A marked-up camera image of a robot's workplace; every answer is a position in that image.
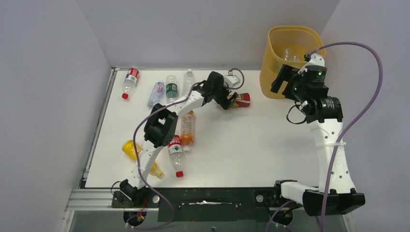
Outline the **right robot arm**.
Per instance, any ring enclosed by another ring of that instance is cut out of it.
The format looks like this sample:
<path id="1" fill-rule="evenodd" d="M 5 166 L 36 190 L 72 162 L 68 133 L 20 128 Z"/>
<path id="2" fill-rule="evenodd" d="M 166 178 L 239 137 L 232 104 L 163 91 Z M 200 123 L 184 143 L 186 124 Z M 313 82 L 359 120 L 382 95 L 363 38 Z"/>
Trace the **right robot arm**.
<path id="1" fill-rule="evenodd" d="M 314 137 L 319 159 L 320 180 L 318 187 L 302 185 L 294 180 L 278 180 L 278 189 L 272 192 L 272 200 L 285 206 L 290 200 L 302 205 L 309 216 L 344 215 L 363 206 L 365 195 L 359 193 L 351 179 L 344 150 L 344 142 L 338 139 L 343 129 L 341 102 L 328 95 L 324 80 L 327 68 L 307 65 L 302 69 L 283 65 L 271 91 L 278 93 L 282 83 L 285 98 L 293 100 L 305 115 Z"/>

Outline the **amber tea bottle red label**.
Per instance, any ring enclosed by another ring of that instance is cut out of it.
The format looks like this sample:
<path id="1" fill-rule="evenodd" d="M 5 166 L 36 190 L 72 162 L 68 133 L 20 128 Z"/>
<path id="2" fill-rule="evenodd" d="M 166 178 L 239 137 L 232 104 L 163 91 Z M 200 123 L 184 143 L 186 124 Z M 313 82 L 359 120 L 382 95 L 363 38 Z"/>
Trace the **amber tea bottle red label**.
<path id="1" fill-rule="evenodd" d="M 250 107 L 250 94 L 249 93 L 241 93 L 238 94 L 236 97 L 232 108 L 247 108 Z"/>

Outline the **clear bottle white label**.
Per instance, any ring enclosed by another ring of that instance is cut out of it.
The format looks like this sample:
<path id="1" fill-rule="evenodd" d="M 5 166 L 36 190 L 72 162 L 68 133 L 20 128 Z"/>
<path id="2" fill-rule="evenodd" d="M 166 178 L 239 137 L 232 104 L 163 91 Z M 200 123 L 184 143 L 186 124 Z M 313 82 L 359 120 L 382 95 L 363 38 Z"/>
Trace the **clear bottle white label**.
<path id="1" fill-rule="evenodd" d="M 301 62 L 302 59 L 301 59 L 300 56 L 291 56 L 290 61 L 293 61 L 293 62 Z"/>

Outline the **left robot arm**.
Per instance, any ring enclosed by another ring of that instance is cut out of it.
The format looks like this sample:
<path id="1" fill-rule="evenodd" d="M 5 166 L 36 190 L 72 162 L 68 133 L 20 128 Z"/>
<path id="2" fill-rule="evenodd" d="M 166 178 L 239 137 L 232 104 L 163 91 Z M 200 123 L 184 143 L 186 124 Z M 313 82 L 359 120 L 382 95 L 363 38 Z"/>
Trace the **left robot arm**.
<path id="1" fill-rule="evenodd" d="M 227 75 L 212 71 L 206 80 L 194 83 L 188 94 L 179 100 L 153 106 L 148 115 L 137 126 L 144 128 L 144 144 L 142 153 L 137 154 L 135 167 L 128 177 L 119 184 L 122 195 L 132 202 L 142 199 L 142 189 L 149 184 L 146 179 L 160 151 L 172 140 L 176 132 L 178 119 L 188 112 L 215 101 L 224 110 L 232 107 L 245 78 L 238 78 L 232 70 Z"/>

